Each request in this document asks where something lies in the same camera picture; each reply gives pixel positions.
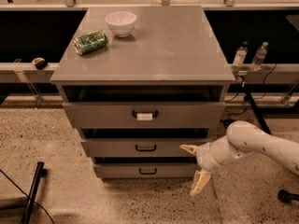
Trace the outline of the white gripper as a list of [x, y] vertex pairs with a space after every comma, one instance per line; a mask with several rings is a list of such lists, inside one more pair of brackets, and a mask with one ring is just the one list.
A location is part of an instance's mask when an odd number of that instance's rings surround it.
[[216, 142], [208, 142], [199, 147], [186, 144], [180, 145], [179, 147], [188, 153], [196, 155], [197, 163], [203, 169], [195, 171], [190, 192], [192, 196], [198, 195], [211, 179], [212, 173], [210, 172], [221, 167], [221, 163], [217, 159], [218, 145]]

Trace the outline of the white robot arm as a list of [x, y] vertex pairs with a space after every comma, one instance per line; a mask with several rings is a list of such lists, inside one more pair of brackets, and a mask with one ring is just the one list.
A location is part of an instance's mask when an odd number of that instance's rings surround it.
[[226, 163], [241, 161], [256, 153], [280, 163], [299, 175], [299, 144], [273, 136], [246, 121], [231, 123], [226, 135], [201, 146], [183, 144], [179, 146], [193, 154], [200, 166], [194, 173], [191, 195], [199, 194], [212, 177], [212, 172]]

